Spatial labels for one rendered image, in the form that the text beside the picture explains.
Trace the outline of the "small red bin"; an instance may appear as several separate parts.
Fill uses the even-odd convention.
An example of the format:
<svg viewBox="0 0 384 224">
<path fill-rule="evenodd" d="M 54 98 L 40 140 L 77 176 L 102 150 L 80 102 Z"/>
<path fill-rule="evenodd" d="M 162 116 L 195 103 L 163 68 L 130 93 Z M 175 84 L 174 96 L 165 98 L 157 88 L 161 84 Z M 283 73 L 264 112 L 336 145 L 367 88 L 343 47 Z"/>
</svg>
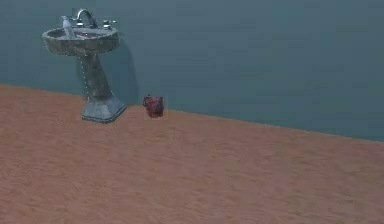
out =
<svg viewBox="0 0 384 224">
<path fill-rule="evenodd" d="M 159 118 L 163 116 L 164 103 L 162 97 L 146 96 L 143 99 L 143 106 L 146 108 L 147 115 L 150 118 Z"/>
</svg>

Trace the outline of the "silver sink faucet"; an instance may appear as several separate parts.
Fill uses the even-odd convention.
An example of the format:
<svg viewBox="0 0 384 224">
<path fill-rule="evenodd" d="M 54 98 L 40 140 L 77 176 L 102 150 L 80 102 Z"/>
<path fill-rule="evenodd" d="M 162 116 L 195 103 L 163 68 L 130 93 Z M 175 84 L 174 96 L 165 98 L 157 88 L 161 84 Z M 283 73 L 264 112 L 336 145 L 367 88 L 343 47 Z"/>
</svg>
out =
<svg viewBox="0 0 384 224">
<path fill-rule="evenodd" d="M 75 22 L 77 28 L 101 28 L 106 30 L 111 30 L 112 23 L 115 23 L 115 20 L 103 20 L 102 24 L 99 24 L 93 14 L 85 8 L 79 9 L 72 21 Z"/>
</svg>

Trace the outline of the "white soap bottle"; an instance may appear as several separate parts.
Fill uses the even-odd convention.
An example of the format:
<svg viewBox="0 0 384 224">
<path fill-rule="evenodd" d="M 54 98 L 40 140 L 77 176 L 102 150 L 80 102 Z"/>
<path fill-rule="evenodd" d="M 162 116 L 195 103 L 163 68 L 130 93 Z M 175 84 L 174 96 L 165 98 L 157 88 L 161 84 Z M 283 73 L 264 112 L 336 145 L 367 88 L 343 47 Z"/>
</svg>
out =
<svg viewBox="0 0 384 224">
<path fill-rule="evenodd" d="M 62 26 L 67 37 L 73 38 L 75 36 L 72 25 L 66 16 L 62 17 Z"/>
</svg>

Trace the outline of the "grey stone pedestal sink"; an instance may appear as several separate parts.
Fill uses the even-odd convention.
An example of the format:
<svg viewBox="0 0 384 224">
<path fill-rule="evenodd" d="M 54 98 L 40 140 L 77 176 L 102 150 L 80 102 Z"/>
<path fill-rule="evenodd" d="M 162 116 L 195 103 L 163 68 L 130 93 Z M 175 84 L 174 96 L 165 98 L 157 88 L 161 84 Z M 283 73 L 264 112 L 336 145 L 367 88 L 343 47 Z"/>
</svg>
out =
<svg viewBox="0 0 384 224">
<path fill-rule="evenodd" d="M 75 37 L 68 37 L 63 28 L 45 31 L 42 39 L 53 54 L 76 57 L 82 69 L 86 103 L 83 120 L 111 123 L 126 109 L 111 91 L 99 55 L 111 52 L 120 45 L 116 28 L 74 28 Z"/>
</svg>

